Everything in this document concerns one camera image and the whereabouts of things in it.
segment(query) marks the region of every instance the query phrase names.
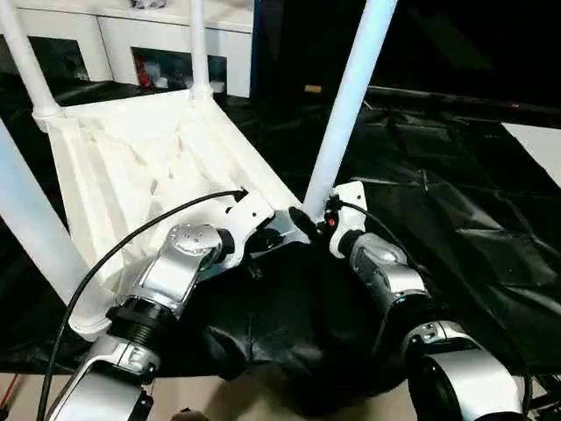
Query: white cabinet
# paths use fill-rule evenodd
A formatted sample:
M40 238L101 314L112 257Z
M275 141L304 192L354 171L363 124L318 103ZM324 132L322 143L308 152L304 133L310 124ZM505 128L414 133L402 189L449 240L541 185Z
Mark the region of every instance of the white cabinet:
M229 95L250 94L255 1L204 0L210 79L213 67L224 73ZM177 68L190 63L189 0L169 0L167 7L153 11L135 10L130 0L14 2L28 35L78 43L91 81L138 83L135 49L153 50L163 61L170 52L176 64L184 60ZM159 65L145 62L151 69Z
M18 15L30 37L76 41L91 81L112 79L95 16L30 9L19 9Z
M99 24L116 82L138 83L135 47L161 52L191 52L187 25L105 17L99 18ZM207 28L206 46L209 56L225 58L227 93L249 96L252 35Z

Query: wrinkled black fabric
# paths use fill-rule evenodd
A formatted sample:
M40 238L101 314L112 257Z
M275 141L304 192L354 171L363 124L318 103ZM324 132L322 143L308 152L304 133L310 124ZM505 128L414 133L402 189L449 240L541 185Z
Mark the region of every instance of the wrinkled black fabric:
M51 84L65 105L146 94L113 82ZM2 119L64 217L48 138L32 122L22 86L0 77L0 96ZM221 105L303 198L330 107L233 98ZM369 211L392 229L450 317L514 371L561 369L561 195L499 123L386 105L363 111L338 177L352 179L364 183ZM40 373L64 308L5 226L0 235L0 370ZM403 380L395 350L372 355L380 315L371 291L320 246L286 246L203 282L184 314L162 375L231 379L276 367L277 389L306 414ZM75 367L87 348L69 334L60 370Z

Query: black cable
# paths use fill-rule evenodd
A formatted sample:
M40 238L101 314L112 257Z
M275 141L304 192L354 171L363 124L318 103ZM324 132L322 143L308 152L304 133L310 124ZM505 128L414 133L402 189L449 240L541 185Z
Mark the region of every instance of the black cable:
M399 246L403 252L405 253L405 247L403 247L403 245L401 244L400 240L397 238L397 236L394 234L394 232L392 230L389 229L389 227L384 224L381 220L379 220L377 217L375 217L372 213L370 213L368 210L366 209L362 209L360 206L358 206L357 204L354 203L349 203L349 202L344 202L343 200L337 200L335 202L335 205L340 205L340 206L344 206L345 208L351 208L354 209L356 211L359 211L360 213L362 213L363 215L366 215L366 217L370 220L372 220L375 224L379 225L386 233L389 237L391 237L391 240L393 242L395 242L395 244L397 246Z
M403 246L403 244L400 242L400 240L397 238L397 236L392 232L392 230L389 229L389 227L386 224L384 224L381 220L379 220L377 217L375 217L372 213L370 213L369 211L361 208L360 206L358 206L354 203L344 202L341 199L339 199L337 196L333 196L330 199L330 206L335 207L335 209L340 209L341 206L345 206L347 208L354 209L354 210L359 211L360 213L366 215L367 218L371 219L375 224L379 225L387 233L387 235L389 237L391 237L391 239L395 242L395 244L397 246L399 246L399 248L401 250L403 250L403 252L407 255L408 259L411 261L411 263L415 267L415 269L419 270L419 265L407 253L406 248ZM529 412L530 404L532 402L532 396L534 395L534 393L533 393L534 388L533 388L533 384L532 384L532 375L529 372L528 367L526 366L526 363L525 363L525 361L522 357L522 353L518 349L518 346L515 345L515 342L512 340L512 338L508 334L506 328L504 328L495 318L492 318L492 319L500 327L500 330L502 331L504 338L507 340L507 343L510 346L510 349L512 350L512 352L515 353L516 358L519 360L519 363L521 364L522 371L523 371L522 376L523 376L523 379L524 379L524 397L522 399L522 412L525 416L527 416L528 412Z
M91 281L97 271L109 260L115 253L121 250L124 246L126 246L129 241L137 237L140 233L146 231L148 228L153 227L154 225L158 224L159 222L163 221L166 218L171 217L172 215L176 214L177 212L183 211L193 205L199 204L201 202L206 202L207 200L214 199L217 197L223 196L234 196L236 200L243 197L246 192L244 190L228 190L228 191L221 191L218 193L212 193L207 196L199 197L198 199L192 200L190 202L181 204L172 210L161 214L160 216L154 218L153 220L147 222L146 224L140 226L135 231L131 232L129 235L124 237L121 241L119 241L113 248L109 250L95 265L92 267L89 272L84 276L78 288L70 298L70 302L68 303L68 307L66 312L64 313L64 317L62 318L62 322L60 323L59 331L57 332L56 340L54 341L53 350L51 352L51 356L49 358L49 363L46 368L45 377L43 379L43 387L41 389L41 397L39 399L39 407L37 409L37 421L44 421L46 416L46 405L47 400L49 397L49 389L51 388L51 381L53 380L54 374L54 366L57 358L57 354L59 353L60 344L62 342L62 335L66 329L68 320L70 320L70 316L72 315L72 311L78 303L80 299L80 295L88 286L89 281Z

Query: white pipe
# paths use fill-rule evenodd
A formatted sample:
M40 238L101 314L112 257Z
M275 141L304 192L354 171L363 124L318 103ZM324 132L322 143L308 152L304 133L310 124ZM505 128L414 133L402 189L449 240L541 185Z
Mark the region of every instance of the white pipe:
M41 119L59 114L60 107L46 84L32 45L25 35L11 0L0 0L0 25L4 29L11 56L33 102L33 116Z
M302 209L317 222L337 177L397 0L368 0L317 155Z
M205 43L203 0L191 0L191 63L193 65L193 87L191 92L197 97L212 94L209 82L209 57Z
M2 119L0 180L0 216L64 304L68 304L88 267ZM93 339L109 326L105 312L112 301L112 294L103 289L96 279L92 280L75 307L72 327L84 338Z

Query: white bracket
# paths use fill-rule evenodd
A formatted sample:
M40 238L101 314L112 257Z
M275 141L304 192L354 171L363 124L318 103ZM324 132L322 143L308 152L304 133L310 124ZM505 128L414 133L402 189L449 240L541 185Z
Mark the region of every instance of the white bracket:
M244 258L245 242L257 228L274 216L274 210L258 191L248 193L236 203L217 226L230 232L234 238L235 252L228 254L217 266L223 269L234 268Z
M332 190L332 195L339 196L339 199L343 202L356 204L366 210L365 189L362 182L348 182L336 186ZM338 250L341 239L348 231L361 230L365 232L366 215L353 208L343 206L339 210L338 216L337 229L330 240L330 251L338 259L343 259L344 256Z

